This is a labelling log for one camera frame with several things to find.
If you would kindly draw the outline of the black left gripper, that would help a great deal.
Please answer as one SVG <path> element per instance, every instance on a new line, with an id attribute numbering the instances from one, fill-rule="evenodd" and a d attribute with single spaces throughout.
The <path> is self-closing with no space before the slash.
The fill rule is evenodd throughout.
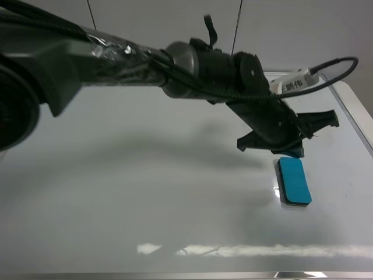
<path id="1" fill-rule="evenodd" d="M 271 151 L 274 155 L 286 155 L 294 158 L 304 157 L 302 138 L 313 137 L 314 133 L 327 127 L 339 127 L 334 110 L 297 114 L 297 127 L 294 125 L 279 102 L 275 100 L 230 101 L 226 105 L 252 132 L 237 139 L 237 148 Z"/>

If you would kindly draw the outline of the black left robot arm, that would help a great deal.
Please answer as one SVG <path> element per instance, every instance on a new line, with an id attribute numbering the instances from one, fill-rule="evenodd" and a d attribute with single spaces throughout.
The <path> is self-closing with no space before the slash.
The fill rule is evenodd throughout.
<path id="1" fill-rule="evenodd" d="M 238 149 L 266 149 L 294 158 L 302 141 L 337 127 L 334 111 L 296 113 L 270 89 L 257 56 L 214 48 L 217 34 L 205 17 L 208 43 L 192 38 L 164 50 L 144 47 L 22 1 L 1 2 L 1 150 L 35 129 L 40 106 L 59 116 L 85 86 L 156 86 L 175 99 L 224 103 L 251 132 Z"/>

